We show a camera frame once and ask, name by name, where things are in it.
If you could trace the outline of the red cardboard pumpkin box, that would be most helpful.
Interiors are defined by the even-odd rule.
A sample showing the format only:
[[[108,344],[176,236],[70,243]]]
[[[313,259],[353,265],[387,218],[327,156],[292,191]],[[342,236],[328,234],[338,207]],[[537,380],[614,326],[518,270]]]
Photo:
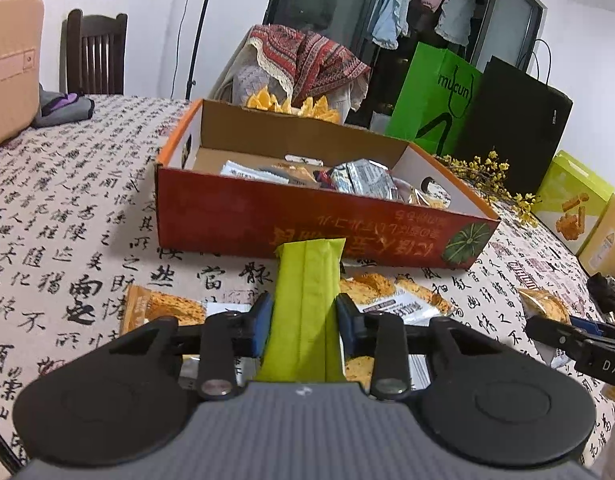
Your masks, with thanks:
[[[451,203],[437,209],[221,172],[227,162],[259,169],[292,156],[326,170],[378,162],[410,185],[437,183]],[[467,269],[499,225],[482,198],[415,144],[218,101],[186,110],[157,156],[155,186],[159,244],[184,252],[271,258],[284,243],[342,238],[347,258]]]

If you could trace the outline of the light green snack box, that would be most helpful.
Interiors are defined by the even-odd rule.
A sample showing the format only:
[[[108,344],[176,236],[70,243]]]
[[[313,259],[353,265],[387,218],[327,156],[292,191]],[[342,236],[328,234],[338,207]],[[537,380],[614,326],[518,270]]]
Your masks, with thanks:
[[[574,255],[596,229],[614,187],[565,151],[551,161],[532,212]]]

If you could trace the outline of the white brown snack packet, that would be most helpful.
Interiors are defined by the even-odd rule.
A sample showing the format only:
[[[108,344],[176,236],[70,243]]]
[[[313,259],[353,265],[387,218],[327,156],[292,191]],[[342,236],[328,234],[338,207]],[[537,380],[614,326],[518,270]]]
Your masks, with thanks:
[[[362,313],[394,314],[406,325],[428,326],[431,318],[449,316],[454,310],[440,294],[407,278],[393,280],[378,273],[364,273],[341,278],[339,289]]]

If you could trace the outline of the pink hard-shell suitcase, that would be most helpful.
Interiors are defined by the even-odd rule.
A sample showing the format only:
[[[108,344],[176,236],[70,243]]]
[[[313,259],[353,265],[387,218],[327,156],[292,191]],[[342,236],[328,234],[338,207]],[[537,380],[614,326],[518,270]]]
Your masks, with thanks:
[[[0,144],[38,112],[42,0],[0,0]]]

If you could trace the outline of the black paper bag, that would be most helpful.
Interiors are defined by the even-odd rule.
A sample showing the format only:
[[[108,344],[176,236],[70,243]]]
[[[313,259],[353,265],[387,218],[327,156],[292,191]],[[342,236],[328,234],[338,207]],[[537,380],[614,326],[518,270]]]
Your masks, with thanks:
[[[505,188],[536,193],[556,154],[573,101],[493,56],[460,133],[454,157],[470,162],[494,151],[509,165]]]

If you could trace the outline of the yellow dried flower branch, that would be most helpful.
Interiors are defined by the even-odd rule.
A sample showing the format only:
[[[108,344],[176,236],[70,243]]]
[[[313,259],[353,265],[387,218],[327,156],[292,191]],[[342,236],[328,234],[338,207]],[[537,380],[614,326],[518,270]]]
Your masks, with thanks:
[[[435,155],[434,158],[455,177],[475,188],[488,205],[504,204],[519,226],[534,228],[539,224],[532,212],[536,195],[512,193],[506,188],[510,165],[507,160],[499,159],[494,150],[485,157],[475,156],[472,160],[461,160],[451,155]]]

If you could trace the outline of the green snack bar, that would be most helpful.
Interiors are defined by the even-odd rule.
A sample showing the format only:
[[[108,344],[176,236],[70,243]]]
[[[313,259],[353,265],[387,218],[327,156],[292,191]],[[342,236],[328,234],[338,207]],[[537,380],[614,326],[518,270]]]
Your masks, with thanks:
[[[344,382],[335,299],[345,240],[277,247],[280,267],[258,382]]]

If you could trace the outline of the red patterned cloth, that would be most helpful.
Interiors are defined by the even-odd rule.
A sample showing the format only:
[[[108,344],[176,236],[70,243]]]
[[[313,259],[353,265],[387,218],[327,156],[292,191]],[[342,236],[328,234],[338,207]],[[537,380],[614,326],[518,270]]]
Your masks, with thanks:
[[[367,96],[370,67],[347,47],[308,30],[285,25],[254,25],[246,45],[256,50],[257,63],[278,81],[298,107],[307,98],[347,91],[351,110]]]

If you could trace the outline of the orange cracker packet right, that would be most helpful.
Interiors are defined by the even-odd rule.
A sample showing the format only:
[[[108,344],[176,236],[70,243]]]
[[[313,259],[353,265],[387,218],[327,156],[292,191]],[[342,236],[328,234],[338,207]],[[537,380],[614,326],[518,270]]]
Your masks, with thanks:
[[[571,323],[567,306],[551,292],[545,289],[529,288],[518,288],[517,292],[527,318],[540,316],[559,323]]]

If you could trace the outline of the calligraphy print tablecloth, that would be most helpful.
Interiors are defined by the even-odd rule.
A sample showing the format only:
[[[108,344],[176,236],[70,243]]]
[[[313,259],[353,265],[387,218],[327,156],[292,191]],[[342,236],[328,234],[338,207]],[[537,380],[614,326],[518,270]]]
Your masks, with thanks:
[[[571,318],[595,320],[577,259],[544,228],[499,225],[467,269],[340,259],[341,278],[407,278],[449,301],[447,318],[574,379],[596,423],[582,455],[548,466],[486,466],[435,442],[408,407],[369,393],[373,358],[351,358],[344,382],[258,382],[258,358],[238,358],[242,393],[199,404],[170,442],[137,460],[67,467],[32,460],[14,424],[24,388],[123,336],[130,285],[201,302],[207,316],[274,301],[280,258],[184,252],[158,240],[156,159],[192,104],[103,96],[73,126],[29,129],[0,147],[0,459],[19,479],[582,479],[588,464],[615,479],[615,401],[562,351],[525,333],[518,288],[545,289]],[[274,167],[227,162],[224,176],[336,191],[321,162]],[[437,183],[391,176],[400,202],[449,208]]]

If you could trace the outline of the hanging light blue clothes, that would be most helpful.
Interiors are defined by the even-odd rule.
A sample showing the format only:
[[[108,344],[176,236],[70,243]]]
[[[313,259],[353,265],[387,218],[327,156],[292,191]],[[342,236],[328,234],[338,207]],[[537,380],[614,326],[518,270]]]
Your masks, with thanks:
[[[368,32],[371,41],[385,50],[396,50],[399,38],[408,35],[407,14],[411,0],[376,0]]]

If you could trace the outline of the oat cracker packet left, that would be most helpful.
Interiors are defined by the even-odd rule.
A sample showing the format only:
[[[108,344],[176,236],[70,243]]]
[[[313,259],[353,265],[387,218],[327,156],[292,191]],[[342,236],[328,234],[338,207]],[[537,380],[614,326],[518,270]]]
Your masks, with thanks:
[[[125,294],[121,334],[132,332],[161,316],[173,316],[179,326],[204,324],[207,309],[201,302],[130,285]]]

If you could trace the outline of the grey purple folded cloth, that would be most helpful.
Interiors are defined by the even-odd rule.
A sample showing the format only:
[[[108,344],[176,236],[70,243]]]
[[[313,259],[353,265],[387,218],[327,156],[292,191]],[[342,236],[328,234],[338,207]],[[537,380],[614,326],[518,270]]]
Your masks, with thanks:
[[[40,104],[31,127],[46,128],[84,122],[94,114],[95,102],[80,93],[60,93],[40,89]]]

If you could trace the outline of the hanging white garment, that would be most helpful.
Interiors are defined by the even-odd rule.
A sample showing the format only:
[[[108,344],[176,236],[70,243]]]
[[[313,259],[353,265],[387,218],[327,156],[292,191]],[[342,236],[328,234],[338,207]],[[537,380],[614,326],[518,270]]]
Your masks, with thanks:
[[[477,0],[444,0],[435,33],[451,44],[467,47]]]

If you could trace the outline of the silver red snack packet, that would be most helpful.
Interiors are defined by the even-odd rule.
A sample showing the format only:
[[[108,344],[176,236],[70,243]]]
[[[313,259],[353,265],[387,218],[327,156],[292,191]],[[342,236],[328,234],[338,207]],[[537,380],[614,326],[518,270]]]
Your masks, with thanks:
[[[344,194],[398,202],[401,198],[387,167],[369,159],[345,162],[327,174],[333,188]]]

